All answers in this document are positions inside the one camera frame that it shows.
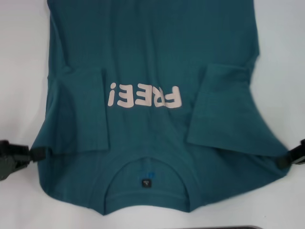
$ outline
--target t-shirt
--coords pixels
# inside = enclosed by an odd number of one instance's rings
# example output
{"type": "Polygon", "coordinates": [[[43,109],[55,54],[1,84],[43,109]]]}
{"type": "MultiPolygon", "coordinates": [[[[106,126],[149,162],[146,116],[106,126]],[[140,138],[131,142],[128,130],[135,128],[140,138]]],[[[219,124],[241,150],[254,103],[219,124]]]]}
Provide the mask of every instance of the t-shirt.
{"type": "Polygon", "coordinates": [[[194,209],[285,176],[250,92],[252,0],[48,0],[51,197],[106,215],[194,209]]]}

